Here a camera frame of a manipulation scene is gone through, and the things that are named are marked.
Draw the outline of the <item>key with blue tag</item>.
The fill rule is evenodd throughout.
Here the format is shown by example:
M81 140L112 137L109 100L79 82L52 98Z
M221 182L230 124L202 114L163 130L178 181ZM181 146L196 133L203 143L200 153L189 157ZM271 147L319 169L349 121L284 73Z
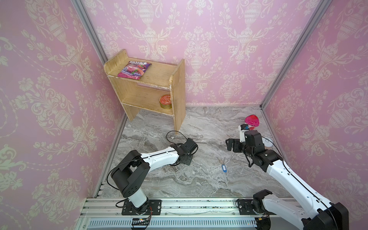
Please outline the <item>key with blue tag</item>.
M226 167L226 165L225 165L225 162L223 161L223 159L219 159L219 162L220 162L220 164L221 164L222 171L223 171L224 173L226 173L226 172L227 172L227 167Z

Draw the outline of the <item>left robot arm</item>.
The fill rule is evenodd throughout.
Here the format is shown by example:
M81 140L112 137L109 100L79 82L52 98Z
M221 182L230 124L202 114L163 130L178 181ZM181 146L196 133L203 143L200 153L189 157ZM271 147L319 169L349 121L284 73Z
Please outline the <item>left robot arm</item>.
M190 165L197 150L198 145L191 138L187 138L185 143L173 143L156 152L139 153L132 150L107 177L114 181L112 187L119 190L135 209L142 210L149 202L141 189L148 173L167 165Z

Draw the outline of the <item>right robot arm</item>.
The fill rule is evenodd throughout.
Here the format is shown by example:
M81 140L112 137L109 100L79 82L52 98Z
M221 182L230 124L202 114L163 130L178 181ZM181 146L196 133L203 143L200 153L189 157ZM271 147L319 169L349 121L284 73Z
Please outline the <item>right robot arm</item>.
M274 150L266 149L264 138L256 130L241 130L239 139L227 139L228 151L241 152L249 166L259 166L276 179L299 203L299 206L277 197L269 190L253 195L250 203L236 201L240 213L252 208L260 217L258 230L269 230L269 214L275 214L299 230L348 230L349 212L341 203L333 203L301 179Z

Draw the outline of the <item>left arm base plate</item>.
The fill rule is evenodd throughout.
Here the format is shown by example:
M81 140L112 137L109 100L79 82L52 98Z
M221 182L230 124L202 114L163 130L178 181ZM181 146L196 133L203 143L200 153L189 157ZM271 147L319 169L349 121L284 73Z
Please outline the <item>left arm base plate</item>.
M122 208L122 216L133 215L157 215L161 214L162 200L151 199L147 200L142 207L136 208L129 200L124 202Z

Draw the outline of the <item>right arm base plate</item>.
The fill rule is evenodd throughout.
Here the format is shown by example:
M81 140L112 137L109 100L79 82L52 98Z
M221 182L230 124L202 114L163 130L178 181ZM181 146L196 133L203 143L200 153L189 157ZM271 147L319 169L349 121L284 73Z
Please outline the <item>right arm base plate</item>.
M235 201L240 215L255 215L252 199L239 198Z

